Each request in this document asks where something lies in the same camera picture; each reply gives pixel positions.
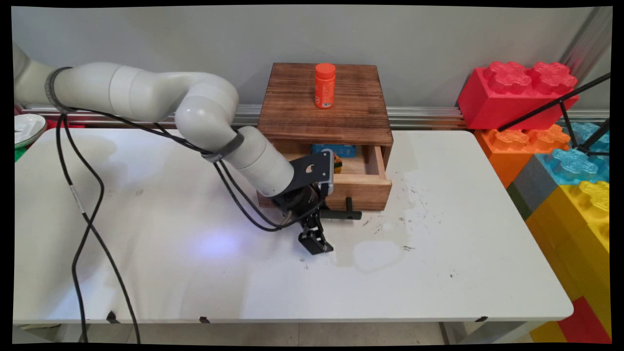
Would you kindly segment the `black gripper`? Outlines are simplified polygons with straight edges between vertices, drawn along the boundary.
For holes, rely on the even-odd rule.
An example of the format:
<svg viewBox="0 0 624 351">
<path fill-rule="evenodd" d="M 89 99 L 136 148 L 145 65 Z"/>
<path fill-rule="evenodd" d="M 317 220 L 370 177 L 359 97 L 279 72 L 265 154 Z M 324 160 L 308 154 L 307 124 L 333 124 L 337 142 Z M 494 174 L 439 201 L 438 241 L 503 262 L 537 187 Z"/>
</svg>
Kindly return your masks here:
<svg viewBox="0 0 624 351">
<path fill-rule="evenodd" d="M 325 206 L 325 194 L 316 184 L 272 197 L 270 200 L 284 215 L 280 225 L 296 220 L 302 226 L 298 240 L 310 254 L 334 251 L 332 244 L 325 238 L 320 218 L 320 210 Z"/>
</svg>

